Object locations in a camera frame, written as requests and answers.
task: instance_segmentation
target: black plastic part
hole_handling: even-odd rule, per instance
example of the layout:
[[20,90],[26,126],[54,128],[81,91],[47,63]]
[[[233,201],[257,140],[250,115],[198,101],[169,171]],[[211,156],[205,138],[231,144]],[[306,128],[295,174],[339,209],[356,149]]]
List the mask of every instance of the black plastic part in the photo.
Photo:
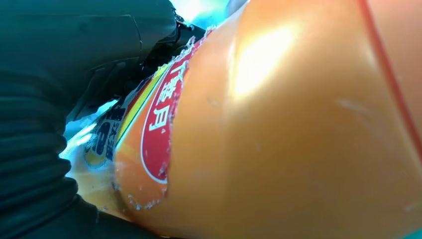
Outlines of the black plastic part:
[[168,0],[0,0],[1,239],[159,238],[84,202],[58,153],[175,28]]

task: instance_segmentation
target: red line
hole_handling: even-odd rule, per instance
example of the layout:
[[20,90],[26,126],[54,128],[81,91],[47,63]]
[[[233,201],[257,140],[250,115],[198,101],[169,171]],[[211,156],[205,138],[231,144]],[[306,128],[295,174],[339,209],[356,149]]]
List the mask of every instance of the red line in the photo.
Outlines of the red line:
[[418,134],[418,131],[416,130],[416,126],[413,122],[412,116],[406,105],[402,92],[400,91],[400,86],[398,84],[396,75],[394,74],[393,67],[391,66],[391,63],[388,60],[386,49],[382,43],[381,37],[375,25],[375,21],[371,14],[371,9],[369,8],[367,0],[359,0],[359,2],[360,2],[362,13],[363,13],[363,18],[365,22],[367,23],[367,26],[369,29],[369,36],[372,40],[374,50],[379,57],[379,61],[381,63],[381,66],[387,78],[387,83],[390,85],[390,88],[393,91],[399,110],[402,113],[402,117],[405,122],[405,125],[409,131],[409,134],[418,152],[419,159],[421,160],[422,159],[421,138],[419,137],[419,134]]

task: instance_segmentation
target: red label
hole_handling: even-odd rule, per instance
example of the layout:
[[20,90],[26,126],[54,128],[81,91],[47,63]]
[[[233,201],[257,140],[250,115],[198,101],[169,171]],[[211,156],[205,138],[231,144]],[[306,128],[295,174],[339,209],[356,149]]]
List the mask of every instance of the red label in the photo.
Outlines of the red label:
[[167,183],[172,121],[183,87],[183,75],[192,54],[201,44],[200,41],[190,45],[163,74],[161,85],[145,120],[141,160],[148,175],[158,183]]

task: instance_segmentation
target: yellow stripe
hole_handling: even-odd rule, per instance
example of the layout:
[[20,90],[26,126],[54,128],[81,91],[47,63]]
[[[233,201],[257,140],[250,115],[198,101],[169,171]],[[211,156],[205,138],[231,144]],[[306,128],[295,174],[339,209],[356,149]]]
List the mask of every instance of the yellow stripe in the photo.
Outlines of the yellow stripe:
[[161,79],[161,76],[163,75],[165,70],[168,68],[168,66],[169,65],[164,65],[163,67],[161,67],[155,72],[154,77],[151,79],[149,83],[147,83],[147,86],[145,90],[142,92],[141,96],[138,98],[135,104],[133,104],[132,109],[124,117],[119,133],[117,134],[116,143],[120,141],[120,138],[122,137],[126,129],[130,126],[130,123],[132,122],[136,113],[138,113],[138,111],[142,109],[142,106],[145,103],[146,98],[154,90],[156,83],[158,82],[158,80]]

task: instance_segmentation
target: black sleeve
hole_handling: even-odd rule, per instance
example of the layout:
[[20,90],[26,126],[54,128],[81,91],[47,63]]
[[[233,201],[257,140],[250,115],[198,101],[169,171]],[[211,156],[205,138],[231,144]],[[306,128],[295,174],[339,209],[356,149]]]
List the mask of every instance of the black sleeve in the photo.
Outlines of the black sleeve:
[[174,28],[167,0],[0,0],[1,239],[159,238],[85,202],[58,153],[81,99]]

